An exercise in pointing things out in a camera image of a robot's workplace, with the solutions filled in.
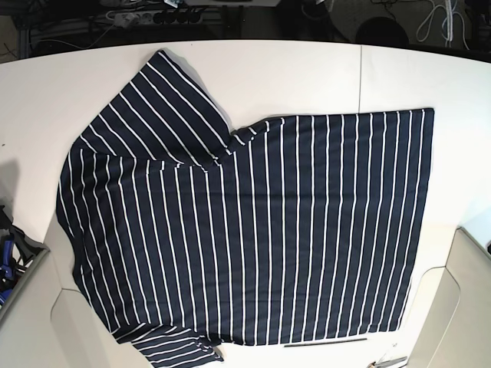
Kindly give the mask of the navy white striped T-shirt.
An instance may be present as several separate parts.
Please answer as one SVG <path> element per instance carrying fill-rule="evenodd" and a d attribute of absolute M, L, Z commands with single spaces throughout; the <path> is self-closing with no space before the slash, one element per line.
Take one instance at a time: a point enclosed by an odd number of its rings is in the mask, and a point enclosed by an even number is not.
<path fill-rule="evenodd" d="M 56 214 L 76 285 L 155 367 L 221 343 L 400 327 L 430 181 L 434 111 L 294 115 L 230 130 L 156 52 L 74 141 Z"/>

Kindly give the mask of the white power strip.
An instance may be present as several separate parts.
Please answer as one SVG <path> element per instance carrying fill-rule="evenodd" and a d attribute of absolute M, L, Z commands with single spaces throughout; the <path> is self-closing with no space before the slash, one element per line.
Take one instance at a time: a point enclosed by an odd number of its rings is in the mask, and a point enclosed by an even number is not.
<path fill-rule="evenodd" d="M 203 12 L 203 8 L 162 11 L 109 11 L 106 14 L 106 19 L 118 28 L 132 28 L 136 26 L 153 27 L 158 25 L 194 25 L 202 21 Z"/>

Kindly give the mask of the black round stool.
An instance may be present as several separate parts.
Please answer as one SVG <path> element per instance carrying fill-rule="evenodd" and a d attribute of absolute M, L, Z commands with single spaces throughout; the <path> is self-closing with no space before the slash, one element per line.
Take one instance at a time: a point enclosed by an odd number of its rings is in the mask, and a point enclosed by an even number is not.
<path fill-rule="evenodd" d="M 355 42 L 389 48 L 405 48 L 409 45 L 409 38 L 403 27 L 394 19 L 374 17 L 359 26 Z"/>

